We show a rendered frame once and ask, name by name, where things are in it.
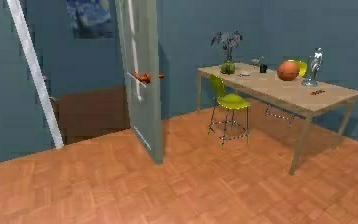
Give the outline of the grey-green room door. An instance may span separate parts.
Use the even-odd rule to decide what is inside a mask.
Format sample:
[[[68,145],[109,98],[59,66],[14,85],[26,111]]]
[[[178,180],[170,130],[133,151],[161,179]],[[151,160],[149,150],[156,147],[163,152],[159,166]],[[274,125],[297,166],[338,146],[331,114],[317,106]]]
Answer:
[[[127,106],[133,133],[155,164],[163,163],[156,0],[114,0]],[[134,73],[150,75],[148,84]]]

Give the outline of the lime green chair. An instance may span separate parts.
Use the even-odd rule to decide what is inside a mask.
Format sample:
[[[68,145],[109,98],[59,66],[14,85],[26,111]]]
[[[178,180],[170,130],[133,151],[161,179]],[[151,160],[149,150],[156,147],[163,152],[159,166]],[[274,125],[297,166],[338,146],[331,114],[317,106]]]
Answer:
[[[228,94],[225,90],[225,85],[221,77],[211,74],[208,76],[209,83],[213,90],[215,91],[215,97],[213,98],[214,104],[212,109],[212,115],[210,118],[210,123],[208,125],[208,133],[215,132],[213,126],[217,124],[223,124],[223,134],[219,137],[221,140],[221,147],[224,147],[225,142],[229,140],[239,139],[245,137],[248,141],[249,139],[249,109],[251,103],[237,94]],[[215,121],[215,109],[217,106],[224,108],[227,113],[223,121]],[[246,110],[246,124],[242,125],[235,119],[235,112],[239,110]],[[230,124],[232,127],[238,126],[241,128],[244,133],[232,137],[226,135],[227,125]]]

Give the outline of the white door frame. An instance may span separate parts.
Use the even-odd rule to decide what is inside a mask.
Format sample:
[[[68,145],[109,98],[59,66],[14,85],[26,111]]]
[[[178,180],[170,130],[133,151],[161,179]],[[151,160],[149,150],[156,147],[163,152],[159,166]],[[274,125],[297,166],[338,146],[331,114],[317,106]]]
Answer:
[[[54,114],[51,100],[43,79],[41,67],[38,62],[36,51],[32,42],[32,38],[28,29],[28,25],[23,13],[20,0],[6,0],[9,7],[19,40],[25,55],[32,80],[35,85],[42,109],[54,142],[57,149],[64,146],[62,135]]]

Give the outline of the dark house plant green pot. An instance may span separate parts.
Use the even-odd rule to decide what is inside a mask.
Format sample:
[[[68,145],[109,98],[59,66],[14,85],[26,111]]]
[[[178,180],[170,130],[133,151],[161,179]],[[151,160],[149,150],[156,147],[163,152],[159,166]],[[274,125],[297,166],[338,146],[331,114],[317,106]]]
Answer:
[[[221,64],[220,72],[231,75],[235,73],[235,64],[232,58],[232,49],[239,46],[242,42],[242,35],[235,31],[233,33],[217,32],[212,40],[211,45],[218,44],[222,46],[226,59]]]

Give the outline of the orange basketball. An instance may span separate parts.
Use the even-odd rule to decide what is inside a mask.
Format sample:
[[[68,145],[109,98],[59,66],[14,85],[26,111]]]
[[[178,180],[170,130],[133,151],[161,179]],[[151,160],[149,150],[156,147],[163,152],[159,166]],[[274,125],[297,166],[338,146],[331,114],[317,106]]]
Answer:
[[[284,61],[277,68],[277,75],[283,81],[292,81],[299,75],[299,66],[294,61]]]

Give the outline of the silver figure statue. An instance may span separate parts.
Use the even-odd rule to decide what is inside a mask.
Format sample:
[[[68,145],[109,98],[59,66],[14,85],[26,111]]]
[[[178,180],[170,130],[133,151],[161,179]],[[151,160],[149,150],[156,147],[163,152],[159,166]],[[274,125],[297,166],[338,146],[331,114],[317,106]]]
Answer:
[[[313,56],[309,57],[305,79],[302,81],[302,85],[309,87],[316,87],[318,82],[316,77],[322,66],[323,61],[323,50],[321,47],[315,49]]]

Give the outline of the light wooden table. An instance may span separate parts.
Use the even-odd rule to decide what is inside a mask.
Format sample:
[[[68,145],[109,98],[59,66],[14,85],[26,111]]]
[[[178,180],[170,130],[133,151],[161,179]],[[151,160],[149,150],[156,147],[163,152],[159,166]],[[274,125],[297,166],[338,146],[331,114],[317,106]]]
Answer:
[[[201,108],[201,78],[207,78],[209,75],[215,74],[222,78],[227,87],[304,117],[305,123],[297,146],[294,148],[292,164],[289,170],[290,175],[293,175],[297,168],[299,156],[305,146],[305,138],[312,120],[339,106],[346,106],[347,112],[331,148],[335,149],[339,145],[354,105],[358,100],[358,90],[325,82],[319,82],[316,87],[308,87],[301,84],[301,78],[296,78],[293,81],[282,81],[274,70],[260,73],[258,68],[254,68],[249,64],[236,63],[235,66],[236,73],[232,75],[222,74],[219,65],[197,69],[197,110]],[[242,71],[250,72],[251,75],[240,77],[239,73]],[[311,93],[317,90],[325,90],[325,92],[312,96]]]

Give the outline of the blue night-sky wall painting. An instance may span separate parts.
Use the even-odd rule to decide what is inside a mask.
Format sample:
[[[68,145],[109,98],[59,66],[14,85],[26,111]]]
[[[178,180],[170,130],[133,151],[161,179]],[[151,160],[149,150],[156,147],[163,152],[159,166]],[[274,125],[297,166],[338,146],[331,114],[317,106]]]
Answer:
[[[109,0],[66,0],[76,39],[113,38]]]

